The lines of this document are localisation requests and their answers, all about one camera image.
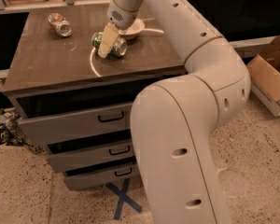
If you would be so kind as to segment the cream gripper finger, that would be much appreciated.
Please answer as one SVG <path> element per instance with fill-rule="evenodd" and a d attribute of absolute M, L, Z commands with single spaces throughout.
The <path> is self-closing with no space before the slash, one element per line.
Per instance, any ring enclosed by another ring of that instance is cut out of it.
<path fill-rule="evenodd" d="M 112 50 L 113 45 L 119 37 L 119 29 L 115 23 L 109 23 L 105 26 L 98 55 L 105 58 Z"/>

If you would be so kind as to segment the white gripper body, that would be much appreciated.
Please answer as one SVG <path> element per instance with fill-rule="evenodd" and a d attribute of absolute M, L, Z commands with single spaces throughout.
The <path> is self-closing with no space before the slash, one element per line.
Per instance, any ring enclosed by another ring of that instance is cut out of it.
<path fill-rule="evenodd" d="M 107 17 L 109 21 L 114 23 L 120 30 L 126 30 L 134 23 L 138 10 L 138 7 L 126 8 L 112 0 L 107 10 Z"/>

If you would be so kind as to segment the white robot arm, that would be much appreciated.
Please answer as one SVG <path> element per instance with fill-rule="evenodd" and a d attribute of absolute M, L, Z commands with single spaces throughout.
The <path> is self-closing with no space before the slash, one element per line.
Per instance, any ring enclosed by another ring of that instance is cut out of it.
<path fill-rule="evenodd" d="M 231 224 L 209 134 L 244 106 L 250 76 L 223 35 L 187 0 L 111 0 L 98 54 L 147 5 L 187 73 L 144 88 L 133 101 L 133 149 L 154 224 Z"/>

